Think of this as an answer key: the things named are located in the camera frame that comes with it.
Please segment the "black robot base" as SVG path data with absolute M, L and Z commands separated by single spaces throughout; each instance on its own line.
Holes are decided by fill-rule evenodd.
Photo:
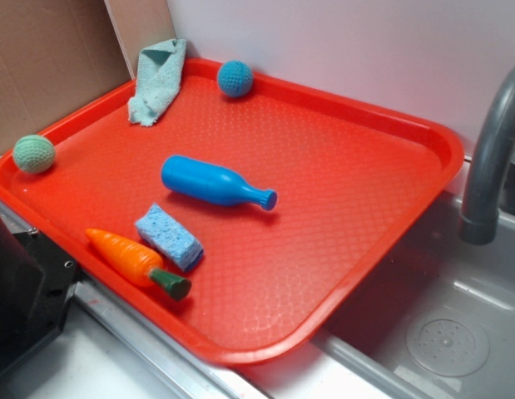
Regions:
M 61 334 L 76 281 L 71 255 L 0 217 L 0 377 Z

